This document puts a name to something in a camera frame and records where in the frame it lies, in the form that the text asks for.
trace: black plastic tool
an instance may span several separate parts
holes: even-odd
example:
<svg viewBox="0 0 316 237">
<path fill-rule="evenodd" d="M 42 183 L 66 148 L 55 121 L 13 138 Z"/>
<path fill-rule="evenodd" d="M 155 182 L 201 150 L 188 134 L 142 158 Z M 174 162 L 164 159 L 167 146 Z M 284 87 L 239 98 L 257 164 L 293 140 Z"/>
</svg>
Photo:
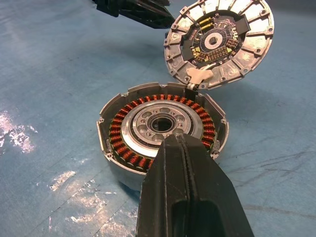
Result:
<svg viewBox="0 0 316 237">
<path fill-rule="evenodd" d="M 168 137 L 145 177 L 136 237 L 254 237 L 235 189 L 199 139 Z"/>
<path fill-rule="evenodd" d="M 165 8 L 168 0 L 93 0 L 97 10 L 114 17 L 130 18 L 154 29 L 168 29 L 175 21 Z"/>
</svg>

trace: blue floor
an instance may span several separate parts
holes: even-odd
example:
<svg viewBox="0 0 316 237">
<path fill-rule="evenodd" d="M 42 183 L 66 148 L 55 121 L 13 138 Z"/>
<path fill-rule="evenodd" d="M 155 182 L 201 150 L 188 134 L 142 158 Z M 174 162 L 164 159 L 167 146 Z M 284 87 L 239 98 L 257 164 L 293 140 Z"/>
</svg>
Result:
<svg viewBox="0 0 316 237">
<path fill-rule="evenodd" d="M 174 0 L 177 15 L 193 1 Z M 113 96 L 173 81 L 164 30 L 90 0 L 0 1 L 0 236 L 132 237 L 138 193 L 111 174 L 95 121 Z M 256 237 L 315 236 L 316 17 L 274 10 L 262 64 L 209 94 L 227 113 L 218 162 Z"/>
</svg>

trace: copper coil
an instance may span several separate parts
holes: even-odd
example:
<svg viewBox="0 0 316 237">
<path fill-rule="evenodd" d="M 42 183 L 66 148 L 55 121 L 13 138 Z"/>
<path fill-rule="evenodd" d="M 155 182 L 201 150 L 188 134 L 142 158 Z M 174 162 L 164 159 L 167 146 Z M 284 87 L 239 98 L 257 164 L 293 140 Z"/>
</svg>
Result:
<svg viewBox="0 0 316 237">
<path fill-rule="evenodd" d="M 139 104 L 134 100 L 132 102 L 130 102 L 134 107 L 139 106 Z"/>
<path fill-rule="evenodd" d="M 119 112 L 126 115 L 128 114 L 129 110 L 122 108 Z"/>
<path fill-rule="evenodd" d="M 139 161 L 139 159 L 140 159 L 139 155 L 134 155 L 132 157 L 132 159 L 129 160 L 128 163 L 131 164 L 131 165 L 136 165 L 137 162 Z"/>
<path fill-rule="evenodd" d="M 114 129 L 120 129 L 120 124 L 112 124 L 111 130 L 114 130 Z"/>
<path fill-rule="evenodd" d="M 139 103 L 141 103 L 141 104 L 144 104 L 144 103 L 145 103 L 145 100 L 144 100 L 143 98 L 139 98 L 138 101 L 139 101 Z"/>
<path fill-rule="evenodd" d="M 204 135 L 215 135 L 215 130 L 214 129 L 208 129 L 204 131 Z"/>
<path fill-rule="evenodd" d="M 118 152 L 118 154 L 121 156 L 121 155 L 123 155 L 125 152 L 127 152 L 127 150 L 128 150 L 128 147 L 127 147 L 127 146 L 123 146 L 123 147 L 118 148 L 117 152 Z"/>
<path fill-rule="evenodd" d="M 116 142 L 122 140 L 122 137 L 120 135 L 112 136 L 111 137 L 111 142 Z"/>
<path fill-rule="evenodd" d="M 186 105 L 187 105 L 187 106 L 191 106 L 193 103 L 194 103 L 194 101 L 188 100 L 188 101 L 186 102 Z"/>
<path fill-rule="evenodd" d="M 122 157 L 125 161 L 127 161 L 132 155 L 135 155 L 135 153 L 129 150 L 126 153 L 124 153 Z"/>
<path fill-rule="evenodd" d="M 202 108 L 202 107 L 196 109 L 195 111 L 196 111 L 197 114 L 200 114 L 200 113 L 204 113 L 204 112 L 205 112 L 204 108 Z"/>
<path fill-rule="evenodd" d="M 119 119 L 123 119 L 125 118 L 124 114 L 118 113 L 117 115 L 115 115 L 115 117 L 119 118 Z"/>
<path fill-rule="evenodd" d="M 150 167 L 152 167 L 152 164 L 154 163 L 154 160 L 152 159 L 152 160 L 150 160 L 150 162 L 148 163 L 148 167 L 147 167 L 147 169 L 150 169 Z"/>
<path fill-rule="evenodd" d="M 131 106 L 130 104 L 126 105 L 125 107 L 128 109 L 128 111 L 131 111 L 131 110 L 134 108 L 134 107 Z"/>
<path fill-rule="evenodd" d="M 113 136 L 113 135 L 119 135 L 120 134 L 120 130 L 111 130 L 110 131 L 110 135 Z"/>
<path fill-rule="evenodd" d="M 142 158 L 141 161 L 138 163 L 137 168 L 142 168 L 144 169 L 147 163 L 147 159 L 146 158 Z"/>
<path fill-rule="evenodd" d="M 194 103 L 194 104 L 191 106 L 191 109 L 196 110 L 196 109 L 198 109 L 199 107 L 200 107 L 200 106 L 199 106 L 198 103 Z"/>
<path fill-rule="evenodd" d="M 118 124 L 121 124 L 122 121 L 123 121 L 123 120 L 120 119 L 120 118 L 114 118 L 114 119 L 113 119 L 113 122 L 114 122 L 114 123 L 118 123 Z"/>
<path fill-rule="evenodd" d="M 119 148 L 119 147 L 121 147 L 121 146 L 123 146 L 124 145 L 124 142 L 122 142 L 122 141 L 118 141 L 118 142 L 114 142 L 113 143 L 113 147 L 116 149 L 116 148 Z"/>
<path fill-rule="evenodd" d="M 203 140 L 202 140 L 202 143 L 203 143 L 203 145 L 206 146 L 206 148 L 210 148 L 210 147 L 211 147 L 211 144 L 210 144 L 210 142 L 208 142 L 208 141 L 203 141 Z"/>
<path fill-rule="evenodd" d="M 179 102 L 184 104 L 186 101 L 187 101 L 187 99 L 185 97 L 182 97 Z"/>
<path fill-rule="evenodd" d="M 212 119 L 210 117 L 208 118 L 203 118 L 202 119 L 202 122 L 205 123 L 205 122 L 212 122 Z"/>
<path fill-rule="evenodd" d="M 209 117 L 209 114 L 207 112 L 204 112 L 202 114 L 199 114 L 199 117 L 202 119 L 202 118 L 205 118 L 205 117 Z"/>
<path fill-rule="evenodd" d="M 209 128 L 214 129 L 214 128 L 215 128 L 215 127 L 214 127 L 214 124 L 212 124 L 212 123 L 206 123 L 206 124 L 204 124 L 204 129 L 209 129 Z"/>
<path fill-rule="evenodd" d="M 203 139 L 205 139 L 206 141 L 213 142 L 214 141 L 214 136 L 204 135 Z"/>
<path fill-rule="evenodd" d="M 180 96 L 175 95 L 174 98 L 173 98 L 173 100 L 174 100 L 174 101 L 179 101 L 179 100 L 180 100 Z"/>
</svg>

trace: metal disc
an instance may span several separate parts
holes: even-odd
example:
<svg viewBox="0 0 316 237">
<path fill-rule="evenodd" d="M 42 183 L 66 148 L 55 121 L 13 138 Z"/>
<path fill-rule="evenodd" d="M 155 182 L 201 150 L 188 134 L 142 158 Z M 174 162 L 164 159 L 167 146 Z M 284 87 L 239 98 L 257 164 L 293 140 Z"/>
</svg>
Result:
<svg viewBox="0 0 316 237">
<path fill-rule="evenodd" d="M 164 52 L 170 74 L 181 83 L 212 89 L 242 79 L 271 46 L 274 19 L 264 0 L 199 0 L 180 13 L 164 41 Z M 195 47 L 201 35 L 218 30 L 228 33 L 224 47 L 222 35 L 206 37 L 208 41 Z M 237 43 L 235 49 L 228 47 L 229 40 Z"/>
</svg>

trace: center hole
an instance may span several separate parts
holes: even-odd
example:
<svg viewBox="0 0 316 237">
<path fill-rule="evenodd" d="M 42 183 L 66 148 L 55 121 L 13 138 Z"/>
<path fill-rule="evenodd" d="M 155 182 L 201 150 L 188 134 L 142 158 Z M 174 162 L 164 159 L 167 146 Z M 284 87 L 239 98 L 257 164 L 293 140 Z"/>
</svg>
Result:
<svg viewBox="0 0 316 237">
<path fill-rule="evenodd" d="M 214 45 L 214 44 L 217 43 L 217 41 L 218 41 L 218 39 L 217 39 L 216 37 L 212 37 L 212 38 L 209 40 L 209 43 L 210 43 L 211 45 Z"/>
<path fill-rule="evenodd" d="M 168 118 L 157 118 L 153 121 L 152 126 L 158 132 L 166 132 L 172 127 L 172 121 Z"/>
</svg>

